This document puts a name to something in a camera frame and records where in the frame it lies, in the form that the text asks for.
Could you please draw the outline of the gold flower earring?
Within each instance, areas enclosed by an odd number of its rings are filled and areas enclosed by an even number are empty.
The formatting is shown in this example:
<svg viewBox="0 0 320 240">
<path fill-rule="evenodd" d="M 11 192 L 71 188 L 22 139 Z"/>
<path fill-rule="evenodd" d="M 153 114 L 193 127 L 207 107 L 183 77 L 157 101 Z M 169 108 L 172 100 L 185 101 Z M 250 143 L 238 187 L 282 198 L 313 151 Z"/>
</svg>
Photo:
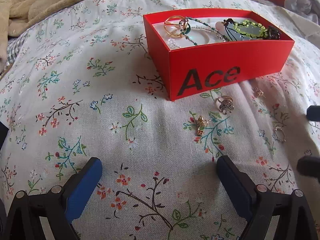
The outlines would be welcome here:
<svg viewBox="0 0 320 240">
<path fill-rule="evenodd" d="M 202 136 L 204 134 L 204 128 L 208 126 L 209 121 L 204 119 L 203 116 L 199 116 L 196 121 L 197 135 Z"/>
</svg>

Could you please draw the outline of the black hair claw clip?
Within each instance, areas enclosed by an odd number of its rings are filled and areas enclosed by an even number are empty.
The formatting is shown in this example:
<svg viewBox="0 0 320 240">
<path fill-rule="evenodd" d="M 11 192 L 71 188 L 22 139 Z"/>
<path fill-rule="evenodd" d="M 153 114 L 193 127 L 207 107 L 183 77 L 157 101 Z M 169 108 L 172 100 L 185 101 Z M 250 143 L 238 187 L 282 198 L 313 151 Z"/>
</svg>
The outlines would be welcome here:
<svg viewBox="0 0 320 240">
<path fill-rule="evenodd" d="M 273 26 L 269 26 L 264 33 L 265 40 L 280 40 L 281 32 L 279 29 Z"/>
</svg>

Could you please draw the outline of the small rose gold earring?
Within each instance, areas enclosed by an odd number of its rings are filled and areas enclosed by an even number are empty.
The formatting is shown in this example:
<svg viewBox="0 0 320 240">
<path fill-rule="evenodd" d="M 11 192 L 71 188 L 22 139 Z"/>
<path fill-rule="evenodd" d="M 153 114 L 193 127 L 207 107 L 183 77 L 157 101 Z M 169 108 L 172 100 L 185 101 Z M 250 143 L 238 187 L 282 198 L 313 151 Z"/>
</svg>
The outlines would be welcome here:
<svg viewBox="0 0 320 240">
<path fill-rule="evenodd" d="M 255 93 L 256 98 L 265 97 L 264 92 L 261 89 L 259 89 L 258 87 L 255 87 L 254 93 Z"/>
</svg>

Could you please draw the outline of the red Ace cardboard box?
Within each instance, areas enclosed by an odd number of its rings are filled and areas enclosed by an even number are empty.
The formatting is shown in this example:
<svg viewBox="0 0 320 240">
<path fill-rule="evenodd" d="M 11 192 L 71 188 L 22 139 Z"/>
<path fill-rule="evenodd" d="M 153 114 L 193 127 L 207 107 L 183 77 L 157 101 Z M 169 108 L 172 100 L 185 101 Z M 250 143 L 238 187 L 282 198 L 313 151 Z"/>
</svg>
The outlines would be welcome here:
<svg viewBox="0 0 320 240">
<path fill-rule="evenodd" d="M 294 40 L 285 32 L 279 40 L 204 44 L 171 50 L 156 30 L 170 16 L 249 18 L 269 27 L 255 12 L 238 9 L 182 9 L 143 16 L 149 55 L 171 101 L 213 88 L 281 71 Z"/>
</svg>

